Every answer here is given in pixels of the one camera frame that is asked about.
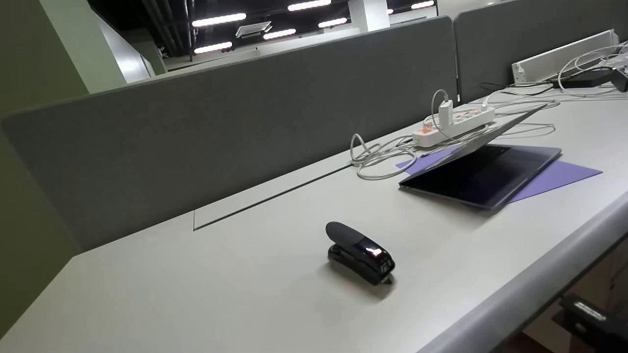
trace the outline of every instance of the black stapler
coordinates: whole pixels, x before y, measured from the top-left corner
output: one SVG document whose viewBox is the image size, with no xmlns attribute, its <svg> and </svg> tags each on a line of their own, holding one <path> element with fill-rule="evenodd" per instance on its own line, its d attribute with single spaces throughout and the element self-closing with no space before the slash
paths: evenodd
<svg viewBox="0 0 628 353">
<path fill-rule="evenodd" d="M 330 221 L 326 231 L 334 240 L 328 250 L 330 260 L 349 266 L 373 285 L 389 280 L 394 260 L 387 248 L 338 221 Z"/>
</svg>

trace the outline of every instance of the gray partition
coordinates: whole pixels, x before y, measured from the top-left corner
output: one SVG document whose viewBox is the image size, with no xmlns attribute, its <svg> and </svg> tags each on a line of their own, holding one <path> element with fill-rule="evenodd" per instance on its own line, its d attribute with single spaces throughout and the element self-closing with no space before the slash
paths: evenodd
<svg viewBox="0 0 628 353">
<path fill-rule="evenodd" d="M 591 32 L 628 32 L 626 0 L 516 0 L 455 19 L 463 101 L 512 83 L 510 62 Z"/>
<path fill-rule="evenodd" d="M 424 117 L 455 91 L 440 17 L 8 117 L 82 248 Z"/>
</svg>

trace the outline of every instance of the desk surface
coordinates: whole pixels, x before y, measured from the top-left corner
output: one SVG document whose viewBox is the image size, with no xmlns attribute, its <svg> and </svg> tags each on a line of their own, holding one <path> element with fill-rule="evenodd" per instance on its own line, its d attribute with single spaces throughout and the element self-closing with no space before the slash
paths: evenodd
<svg viewBox="0 0 628 353">
<path fill-rule="evenodd" d="M 493 215 L 400 191 L 400 178 L 365 181 L 345 168 L 196 231 L 192 213 L 175 217 L 75 256 L 0 350 L 495 344 L 628 229 L 620 217 L 628 209 L 626 111 L 628 97 L 565 101 L 528 119 L 551 121 L 555 132 L 504 136 L 557 144 L 563 160 L 602 174 Z M 328 264 L 330 219 L 394 254 L 392 285 L 371 287 Z"/>
</svg>

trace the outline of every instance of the plug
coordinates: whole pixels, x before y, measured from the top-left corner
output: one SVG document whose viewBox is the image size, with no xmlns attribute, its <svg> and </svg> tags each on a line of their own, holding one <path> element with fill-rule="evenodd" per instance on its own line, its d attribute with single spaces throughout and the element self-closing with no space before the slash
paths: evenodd
<svg viewBox="0 0 628 353">
<path fill-rule="evenodd" d="M 438 105 L 438 125 L 440 125 L 440 129 L 451 129 L 451 125 L 453 125 L 453 101 L 451 99 L 444 99 Z"/>
</svg>

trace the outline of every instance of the power strip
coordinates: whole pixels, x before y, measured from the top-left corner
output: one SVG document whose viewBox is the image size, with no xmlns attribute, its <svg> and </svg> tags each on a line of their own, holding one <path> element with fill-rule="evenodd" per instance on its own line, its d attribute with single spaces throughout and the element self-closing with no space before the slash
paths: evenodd
<svg viewBox="0 0 628 353">
<path fill-rule="evenodd" d="M 483 127 L 495 119 L 495 109 L 481 105 L 477 109 L 459 109 L 451 113 L 451 123 L 444 123 L 440 113 L 440 125 L 426 117 L 412 130 L 412 138 L 420 148 L 430 148 L 434 144 L 445 142 L 447 138 L 465 134 L 477 127 Z"/>
<path fill-rule="evenodd" d="M 546 81 L 548 78 L 553 78 L 567 60 L 573 56 L 579 56 L 587 50 L 595 50 L 601 46 L 610 46 L 618 44 L 620 38 L 614 32 L 614 29 L 595 32 L 591 36 L 583 36 L 579 40 L 555 46 L 551 50 L 528 56 L 524 60 L 512 62 L 512 76 L 514 76 L 514 85 L 534 85 L 538 81 Z M 581 60 L 581 64 L 595 62 L 597 56 L 591 54 Z"/>
</svg>

